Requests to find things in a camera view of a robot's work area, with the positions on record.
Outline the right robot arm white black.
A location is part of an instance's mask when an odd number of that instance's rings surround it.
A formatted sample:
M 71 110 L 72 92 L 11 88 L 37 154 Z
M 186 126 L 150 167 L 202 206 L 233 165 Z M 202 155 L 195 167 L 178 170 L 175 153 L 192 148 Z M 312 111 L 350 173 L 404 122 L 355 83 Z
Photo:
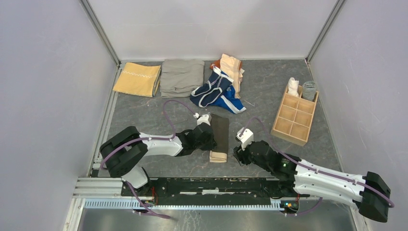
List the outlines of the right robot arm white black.
M 255 164 L 278 178 L 278 191 L 283 196 L 296 193 L 322 197 L 348 205 L 368 219 L 388 221 L 391 189 L 377 173 L 347 174 L 320 167 L 276 152 L 265 141 L 235 147 L 234 157 L 240 164 Z

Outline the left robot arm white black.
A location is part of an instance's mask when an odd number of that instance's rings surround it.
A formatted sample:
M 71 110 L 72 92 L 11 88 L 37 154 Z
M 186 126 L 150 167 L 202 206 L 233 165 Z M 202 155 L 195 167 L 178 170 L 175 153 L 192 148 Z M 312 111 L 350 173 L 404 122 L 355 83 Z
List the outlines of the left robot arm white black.
M 130 183 L 139 196 L 146 196 L 151 183 L 145 169 L 138 165 L 142 158 L 182 157 L 197 149 L 211 151 L 216 145 L 213 129 L 207 123 L 166 136 L 149 135 L 129 126 L 100 146 L 100 166 L 108 170 L 110 177 Z

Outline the olive boxer briefs beige waistband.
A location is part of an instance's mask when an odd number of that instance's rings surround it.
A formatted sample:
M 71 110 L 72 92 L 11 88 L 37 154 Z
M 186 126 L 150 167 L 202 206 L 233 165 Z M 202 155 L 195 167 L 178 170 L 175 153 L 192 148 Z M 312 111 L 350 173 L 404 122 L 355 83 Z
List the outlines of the olive boxer briefs beige waistband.
M 209 161 L 211 163 L 225 163 L 229 151 L 229 124 L 228 118 L 211 114 L 211 127 L 214 132 L 216 147 L 210 151 Z

